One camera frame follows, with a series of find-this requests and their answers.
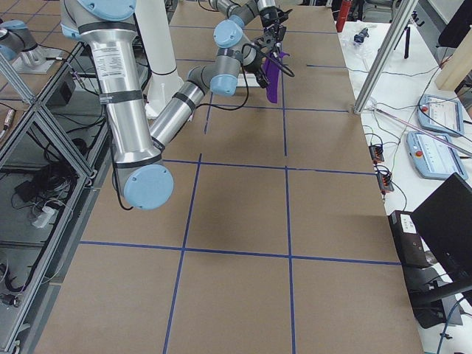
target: screen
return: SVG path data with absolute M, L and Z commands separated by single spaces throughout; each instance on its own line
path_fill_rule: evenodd
M 412 220 L 452 280 L 472 277 L 472 188 L 457 173 L 413 211 Z

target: small connector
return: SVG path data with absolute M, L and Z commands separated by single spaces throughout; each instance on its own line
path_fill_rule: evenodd
M 369 146 L 370 158 L 373 164 L 384 162 L 384 149 L 380 145 Z
M 382 195 L 385 195 L 387 193 L 394 191 L 391 175 L 385 174 L 381 171 L 377 171 L 376 176 L 377 176 L 378 187 L 381 190 Z

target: purple object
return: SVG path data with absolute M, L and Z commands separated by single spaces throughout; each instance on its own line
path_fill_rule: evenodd
M 280 52 L 279 53 L 279 57 L 280 59 L 282 59 L 283 57 L 285 57 L 286 55 L 289 55 L 287 53 L 284 53 L 284 52 Z M 270 58 L 271 59 L 274 59 L 274 60 L 277 60 L 275 57 L 274 57 L 274 54 L 271 53 L 270 54 Z M 277 65 L 275 65 L 274 63 L 272 63 L 271 60 L 269 59 L 265 59 L 265 63 L 263 65 L 263 70 L 265 72 L 265 75 L 267 76 L 267 79 L 269 81 L 269 84 L 267 86 L 267 88 L 265 89 L 266 91 L 266 94 L 267 94 L 267 99 L 269 100 L 269 102 L 271 103 L 277 103 L 278 102 L 278 93 L 277 93 L 277 89 L 279 88 L 279 73 L 280 73 L 280 69 Z

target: black band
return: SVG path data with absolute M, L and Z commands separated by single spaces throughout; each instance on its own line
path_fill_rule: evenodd
M 38 47 L 38 44 L 35 44 L 34 46 L 32 46 L 31 48 L 28 48 L 28 49 L 23 49 L 22 52 L 29 52 L 30 50 L 33 50 L 35 48 Z
M 233 3 L 233 5 L 229 5 L 229 6 L 226 8 L 226 18 L 229 18 L 229 11 L 230 11 L 231 9 L 240 7 L 239 4 L 236 4 L 236 3 L 234 3 L 233 1 L 231 1 L 231 2 Z
M 134 100 L 142 100 L 142 91 L 121 91 L 121 92 L 109 92 L 107 94 L 100 95 L 100 104 L 107 105 L 109 103 L 120 103 Z
M 162 144 L 158 139 L 156 139 L 154 136 L 152 136 L 151 139 L 153 140 L 154 146 L 160 149 L 161 152 L 165 150 L 164 144 Z
M 147 164 L 153 164 L 154 162 L 161 161 L 161 160 L 162 160 L 162 155 L 159 154 L 146 160 L 141 160 L 141 161 L 136 161 L 136 162 L 116 163 L 116 166 L 117 168 L 134 168 L 134 167 L 145 166 Z
M 156 75 L 159 75 L 159 76 L 166 76 L 166 75 L 170 75 L 170 74 L 176 72 L 176 71 L 177 71 L 177 66 L 174 68 L 174 70 L 172 70 L 171 72 L 166 72 L 165 74 L 159 74 L 158 72 L 155 72 L 155 71 L 152 70 L 151 68 L 150 68 L 150 71 L 151 71 L 153 74 L 156 74 Z
M 79 33 L 83 34 L 95 30 L 130 30 L 136 32 L 136 26 L 126 22 L 94 22 L 93 24 L 83 24 L 79 27 Z
M 249 11 L 251 11 L 251 14 L 254 16 L 254 18 L 257 17 L 257 15 L 254 13 L 254 11 L 252 11 L 252 8 L 249 6 L 249 3 L 246 3 L 246 5 L 244 5 L 244 6 L 248 7 Z
M 220 48 L 216 53 L 217 56 L 224 55 L 225 57 L 231 57 L 238 60 L 240 63 L 243 62 L 243 53 L 237 50 L 233 50 L 230 48 Z
M 195 110 L 195 103 L 193 103 L 193 101 L 189 97 L 185 96 L 184 94 L 181 94 L 180 92 L 174 94 L 172 98 L 174 97 L 188 105 L 191 111 Z

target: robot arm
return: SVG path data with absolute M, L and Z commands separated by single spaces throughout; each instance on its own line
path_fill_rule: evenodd
M 106 105 L 115 141 L 116 187 L 130 205 L 155 209 L 170 197 L 173 178 L 162 165 L 162 151 L 204 95 L 210 90 L 233 95 L 241 66 L 250 72 L 262 70 L 263 56 L 243 33 L 245 24 L 259 13 L 255 4 L 253 0 L 245 7 L 229 4 L 229 19 L 219 23 L 214 32 L 218 46 L 215 62 L 192 69 L 149 128 L 131 47 L 136 37 L 136 0 L 61 1 L 63 33 L 91 47 L 100 82 L 100 102 Z
M 20 54 L 23 63 L 29 67 L 46 61 L 44 50 L 36 43 L 27 25 L 19 20 L 0 24 L 0 53 L 7 60 L 13 60 Z

